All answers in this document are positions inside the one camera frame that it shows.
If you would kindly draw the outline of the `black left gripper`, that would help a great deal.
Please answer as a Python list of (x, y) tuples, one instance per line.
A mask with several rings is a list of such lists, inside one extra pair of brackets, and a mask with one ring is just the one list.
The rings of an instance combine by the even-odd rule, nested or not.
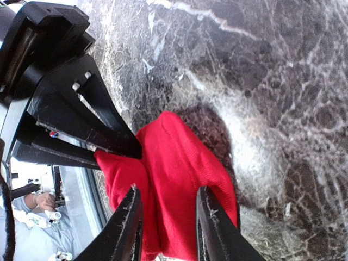
[[(89, 17), (78, 7), (1, 2), (1, 105), (28, 98), (37, 125), (140, 159), (142, 148), (114, 107), (94, 59)], [(23, 83), (28, 77), (35, 88)]]

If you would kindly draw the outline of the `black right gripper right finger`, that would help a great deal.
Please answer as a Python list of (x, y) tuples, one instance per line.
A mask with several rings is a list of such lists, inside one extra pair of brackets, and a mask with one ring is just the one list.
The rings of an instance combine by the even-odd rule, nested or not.
[(209, 187), (196, 198), (198, 260), (264, 260), (241, 235)]

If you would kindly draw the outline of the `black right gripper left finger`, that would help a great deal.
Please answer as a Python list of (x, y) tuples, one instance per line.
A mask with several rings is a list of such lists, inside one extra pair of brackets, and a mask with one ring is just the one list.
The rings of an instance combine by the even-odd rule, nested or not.
[(144, 206), (132, 186), (101, 233), (76, 260), (141, 260)]

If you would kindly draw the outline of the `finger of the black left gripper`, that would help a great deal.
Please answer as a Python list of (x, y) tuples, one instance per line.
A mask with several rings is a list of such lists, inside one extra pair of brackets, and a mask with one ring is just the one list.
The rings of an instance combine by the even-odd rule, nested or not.
[(99, 170), (100, 167), (95, 161), (93, 154), (92, 159), (83, 159), (82, 157), (72, 157), (68, 155), (57, 155), (52, 152), (45, 152), (42, 149), (35, 148), (16, 140), (12, 150), (12, 156), (18, 160), (27, 163), (44, 164), (44, 165), (61, 165), (71, 167), (84, 167), (87, 169)]

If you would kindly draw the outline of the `red santa sock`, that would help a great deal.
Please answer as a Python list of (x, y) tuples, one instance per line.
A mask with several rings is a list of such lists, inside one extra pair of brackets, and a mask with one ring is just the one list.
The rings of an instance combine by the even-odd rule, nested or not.
[(196, 260), (196, 195), (208, 186), (233, 223), (237, 199), (228, 172), (175, 113), (166, 111), (140, 129), (142, 158), (95, 152), (110, 206), (117, 209), (132, 185), (144, 204), (142, 260), (157, 255)]

